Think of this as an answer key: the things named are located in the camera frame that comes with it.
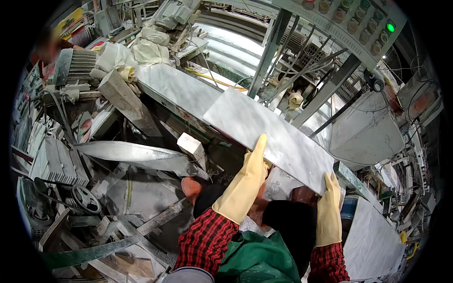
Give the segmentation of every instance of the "hand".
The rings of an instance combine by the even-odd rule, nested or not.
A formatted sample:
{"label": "hand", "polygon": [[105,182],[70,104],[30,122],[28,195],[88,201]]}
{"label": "hand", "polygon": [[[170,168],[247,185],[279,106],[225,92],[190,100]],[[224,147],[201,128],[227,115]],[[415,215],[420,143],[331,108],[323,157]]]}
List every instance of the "hand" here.
{"label": "hand", "polygon": [[262,134],[253,152],[245,154],[241,170],[212,205],[212,210],[236,224],[244,220],[267,176],[269,165],[263,160],[266,143],[267,135]]}
{"label": "hand", "polygon": [[318,219],[316,228],[316,246],[322,247],[341,243],[342,226],[340,218],[340,185],[337,176],[332,172],[324,174],[326,192],[318,201]]}

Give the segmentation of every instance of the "grey veined marble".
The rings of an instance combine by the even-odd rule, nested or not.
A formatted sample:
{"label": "grey veined marble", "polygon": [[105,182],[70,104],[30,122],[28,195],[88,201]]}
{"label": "grey veined marble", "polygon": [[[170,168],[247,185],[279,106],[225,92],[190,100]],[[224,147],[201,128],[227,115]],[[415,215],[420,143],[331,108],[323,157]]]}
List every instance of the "grey veined marble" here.
{"label": "grey veined marble", "polygon": [[150,95],[155,92],[201,119],[222,94],[213,87],[165,64],[138,66],[139,84]]}
{"label": "grey veined marble", "polygon": [[324,194],[324,172],[332,172],[333,157],[250,97],[229,88],[209,108],[203,120],[250,149],[262,133],[267,134],[264,158],[316,193]]}
{"label": "grey veined marble", "polygon": [[346,271],[351,280],[387,275],[399,265],[405,246],[382,214],[366,199],[357,198],[356,212],[343,247]]}

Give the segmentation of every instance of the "plaid shirt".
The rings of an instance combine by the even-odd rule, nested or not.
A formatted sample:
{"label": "plaid shirt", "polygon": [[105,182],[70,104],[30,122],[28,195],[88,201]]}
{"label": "plaid shirt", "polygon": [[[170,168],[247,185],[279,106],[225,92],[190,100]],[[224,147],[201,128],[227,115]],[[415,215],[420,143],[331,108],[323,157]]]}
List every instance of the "plaid shirt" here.
{"label": "plaid shirt", "polygon": [[[217,275],[220,262],[228,250],[228,243],[238,232],[238,224],[206,209],[179,237],[180,252],[174,270],[190,266]],[[338,283],[348,281],[341,243],[317,247],[310,261],[308,282]]]}
{"label": "plaid shirt", "polygon": [[314,248],[310,259],[308,282],[338,283],[349,281],[341,243]]}
{"label": "plaid shirt", "polygon": [[215,277],[228,250],[228,243],[238,230],[238,224],[212,208],[206,209],[179,237],[181,251],[174,270],[184,266],[199,267]]}

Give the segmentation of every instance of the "green indicator light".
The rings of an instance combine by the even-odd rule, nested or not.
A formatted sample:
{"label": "green indicator light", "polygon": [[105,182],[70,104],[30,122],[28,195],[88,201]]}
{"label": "green indicator light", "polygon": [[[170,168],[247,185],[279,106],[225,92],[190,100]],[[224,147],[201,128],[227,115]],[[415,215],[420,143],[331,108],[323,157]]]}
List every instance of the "green indicator light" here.
{"label": "green indicator light", "polygon": [[395,31],[395,27],[392,24],[387,24],[387,29],[392,33]]}

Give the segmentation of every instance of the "green apron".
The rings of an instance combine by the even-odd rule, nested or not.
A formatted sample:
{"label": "green apron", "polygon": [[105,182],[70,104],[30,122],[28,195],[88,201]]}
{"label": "green apron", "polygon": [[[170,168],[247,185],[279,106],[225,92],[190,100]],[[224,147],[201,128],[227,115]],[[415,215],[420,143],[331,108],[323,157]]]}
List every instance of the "green apron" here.
{"label": "green apron", "polygon": [[269,238],[252,231],[228,244],[216,282],[297,283],[297,266],[280,233]]}

